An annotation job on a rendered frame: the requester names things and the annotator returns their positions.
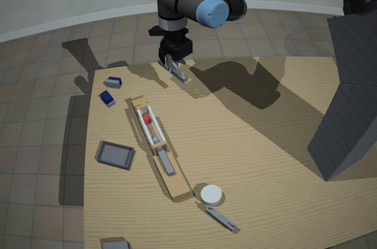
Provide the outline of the grey flat bar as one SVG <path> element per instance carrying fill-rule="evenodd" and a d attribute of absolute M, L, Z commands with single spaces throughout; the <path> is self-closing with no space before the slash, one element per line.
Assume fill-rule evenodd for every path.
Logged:
<path fill-rule="evenodd" d="M 215 208 L 212 206 L 209 206 L 206 209 L 206 212 L 210 214 L 213 218 L 215 218 L 218 222 L 223 224 L 226 228 L 228 228 L 230 231 L 233 231 L 237 225 L 231 222 L 228 218 L 226 218 L 223 214 L 218 212 Z"/>

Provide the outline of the grey cylinder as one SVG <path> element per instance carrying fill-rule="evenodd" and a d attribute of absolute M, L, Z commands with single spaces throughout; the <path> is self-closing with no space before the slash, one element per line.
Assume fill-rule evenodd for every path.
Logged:
<path fill-rule="evenodd" d="M 218 186 L 207 185 L 202 189 L 200 199 L 206 206 L 215 206 L 220 202 L 221 196 L 222 191 Z"/>

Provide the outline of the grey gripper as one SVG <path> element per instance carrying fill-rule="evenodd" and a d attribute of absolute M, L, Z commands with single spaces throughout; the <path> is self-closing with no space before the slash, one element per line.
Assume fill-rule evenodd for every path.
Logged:
<path fill-rule="evenodd" d="M 186 64 L 184 57 L 193 53 L 193 41 L 186 37 L 189 30 L 185 27 L 178 31 L 163 31 L 173 34 L 163 36 L 164 38 L 160 42 L 158 56 L 167 71 L 171 73 L 171 69 L 177 70 L 178 63 Z"/>

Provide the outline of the clear glass channel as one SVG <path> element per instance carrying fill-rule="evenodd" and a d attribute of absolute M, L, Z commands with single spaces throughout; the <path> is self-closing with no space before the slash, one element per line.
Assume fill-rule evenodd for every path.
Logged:
<path fill-rule="evenodd" d="M 137 109 L 138 118 L 152 148 L 153 144 L 165 141 L 164 135 L 156 121 L 150 105 Z"/>

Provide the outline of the grey square stick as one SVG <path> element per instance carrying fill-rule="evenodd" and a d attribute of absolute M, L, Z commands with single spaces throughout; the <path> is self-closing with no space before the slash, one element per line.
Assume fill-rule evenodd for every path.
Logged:
<path fill-rule="evenodd" d="M 163 166 L 164 166 L 164 168 L 165 168 L 168 176 L 174 175 L 174 170 L 173 170 L 173 168 L 172 168 L 172 166 L 171 166 L 171 164 L 170 164 L 170 162 L 169 162 L 169 160 L 168 160 L 168 158 L 166 156 L 166 153 L 164 152 L 162 146 L 161 147 L 157 147 L 156 151 L 158 153 L 158 156 L 161 159 L 161 162 L 162 162 L 162 164 L 163 164 Z"/>
<path fill-rule="evenodd" d="M 160 59 L 158 59 L 158 64 L 161 65 L 163 68 L 165 68 L 165 66 L 163 65 Z M 179 69 L 177 69 L 176 71 L 171 69 L 171 74 L 174 75 L 177 79 L 179 79 L 182 83 L 185 83 L 188 81 L 188 76 L 184 74 L 183 72 L 181 72 Z"/>

